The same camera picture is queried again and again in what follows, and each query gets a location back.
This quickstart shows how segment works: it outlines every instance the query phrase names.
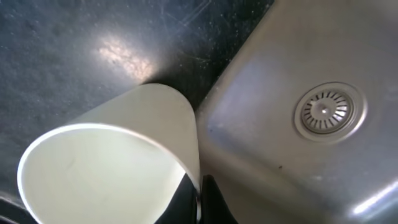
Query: countertop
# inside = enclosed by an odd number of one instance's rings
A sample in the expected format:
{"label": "countertop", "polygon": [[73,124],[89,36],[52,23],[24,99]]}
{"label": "countertop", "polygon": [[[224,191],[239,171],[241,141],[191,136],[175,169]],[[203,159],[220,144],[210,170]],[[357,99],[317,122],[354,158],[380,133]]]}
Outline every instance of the countertop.
{"label": "countertop", "polygon": [[0,0],[0,197],[35,138],[134,86],[197,108],[272,2]]}

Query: white cup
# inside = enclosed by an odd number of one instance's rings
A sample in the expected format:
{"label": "white cup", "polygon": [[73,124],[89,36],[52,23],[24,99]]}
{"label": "white cup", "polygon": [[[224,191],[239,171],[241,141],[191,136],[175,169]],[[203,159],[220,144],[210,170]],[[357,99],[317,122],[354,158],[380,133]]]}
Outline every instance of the white cup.
{"label": "white cup", "polygon": [[37,138],[17,182],[38,223],[154,223],[185,173],[199,192],[192,107],[148,84]]}

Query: stainless steel sink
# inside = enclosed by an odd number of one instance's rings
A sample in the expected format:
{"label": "stainless steel sink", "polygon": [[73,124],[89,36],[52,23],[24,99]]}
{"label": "stainless steel sink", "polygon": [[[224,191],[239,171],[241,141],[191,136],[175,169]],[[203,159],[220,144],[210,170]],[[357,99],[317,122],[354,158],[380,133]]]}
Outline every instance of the stainless steel sink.
{"label": "stainless steel sink", "polygon": [[276,1],[197,117],[204,163],[304,222],[398,220],[398,2]]}

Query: sink basin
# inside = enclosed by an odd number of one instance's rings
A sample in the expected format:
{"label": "sink basin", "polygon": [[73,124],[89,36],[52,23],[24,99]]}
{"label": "sink basin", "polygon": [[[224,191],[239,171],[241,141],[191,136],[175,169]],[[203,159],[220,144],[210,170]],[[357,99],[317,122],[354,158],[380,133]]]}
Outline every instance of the sink basin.
{"label": "sink basin", "polygon": [[276,1],[197,111],[201,160],[306,223],[398,219],[397,25],[394,1]]}

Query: sink drain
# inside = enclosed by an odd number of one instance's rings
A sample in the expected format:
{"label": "sink drain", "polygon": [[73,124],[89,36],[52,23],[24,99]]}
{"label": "sink drain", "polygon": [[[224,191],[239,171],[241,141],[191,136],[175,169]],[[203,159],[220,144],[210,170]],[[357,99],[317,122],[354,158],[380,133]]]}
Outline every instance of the sink drain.
{"label": "sink drain", "polygon": [[332,142],[355,132],[365,115],[366,102],[358,90],[344,83],[326,83],[302,97],[294,119],[304,137]]}

